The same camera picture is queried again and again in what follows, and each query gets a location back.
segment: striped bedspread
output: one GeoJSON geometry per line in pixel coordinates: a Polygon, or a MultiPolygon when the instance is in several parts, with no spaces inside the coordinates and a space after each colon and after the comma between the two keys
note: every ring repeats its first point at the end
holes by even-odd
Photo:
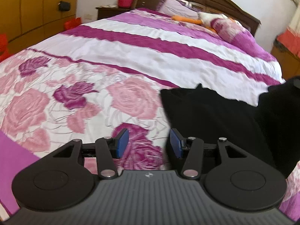
{"type": "MultiPolygon", "coordinates": [[[[282,82],[271,55],[250,56],[203,27],[146,9],[55,35],[0,64],[0,202],[8,215],[18,210],[11,181],[38,158],[72,139],[91,143],[122,128],[130,139],[115,161],[120,171],[164,169],[170,128],[161,89],[201,83],[255,106],[282,82]]],[[[96,173],[95,159],[85,167],[96,173]]],[[[281,205],[292,219],[300,216],[299,179],[300,165],[281,205]]]]}

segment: black cloth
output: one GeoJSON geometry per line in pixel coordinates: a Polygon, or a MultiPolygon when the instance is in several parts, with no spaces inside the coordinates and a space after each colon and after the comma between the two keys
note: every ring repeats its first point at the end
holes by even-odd
{"type": "Polygon", "coordinates": [[[294,86],[295,79],[300,77],[261,94],[255,116],[277,169],[286,177],[300,160],[300,89],[294,86]]]}
{"type": "MultiPolygon", "coordinates": [[[[274,166],[271,151],[254,119],[256,107],[226,99],[215,91],[202,88],[201,84],[196,89],[163,89],[160,96],[171,128],[176,128],[182,136],[198,137],[208,144],[216,144],[219,137],[226,137],[274,166]]],[[[170,140],[166,152],[172,168],[179,170],[183,163],[175,158],[170,140]]]]}

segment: gray ribbed panel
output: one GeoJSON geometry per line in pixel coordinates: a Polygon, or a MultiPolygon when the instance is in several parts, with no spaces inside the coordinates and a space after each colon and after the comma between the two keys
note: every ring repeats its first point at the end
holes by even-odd
{"type": "Polygon", "coordinates": [[[72,208],[36,212],[22,208],[7,225],[290,225],[277,209],[242,213],[210,200],[196,181],[175,171],[124,171],[101,181],[93,195],[72,208]]]}

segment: bed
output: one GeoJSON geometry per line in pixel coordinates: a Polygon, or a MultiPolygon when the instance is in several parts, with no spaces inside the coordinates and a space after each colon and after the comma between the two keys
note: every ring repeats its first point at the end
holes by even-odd
{"type": "MultiPolygon", "coordinates": [[[[253,56],[205,28],[155,11],[161,0],[135,0],[132,10],[81,25],[31,46],[0,64],[0,214],[18,210],[14,175],[72,139],[92,143],[130,132],[118,170],[167,168],[168,120],[161,89],[199,83],[229,99],[257,105],[283,83],[270,54],[253,56]]],[[[238,20],[252,35],[260,21],[230,0],[183,0],[238,20]]],[[[96,161],[85,167],[96,173],[96,161]]],[[[287,179],[281,211],[300,216],[300,164],[287,179]]]]}

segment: black bag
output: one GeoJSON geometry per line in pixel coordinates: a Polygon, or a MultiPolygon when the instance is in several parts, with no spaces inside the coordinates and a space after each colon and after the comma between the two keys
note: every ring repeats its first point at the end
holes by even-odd
{"type": "Polygon", "coordinates": [[[70,9],[71,9],[71,3],[69,3],[69,2],[60,1],[60,3],[58,4],[59,11],[67,12],[67,11],[70,11],[70,9]]]}

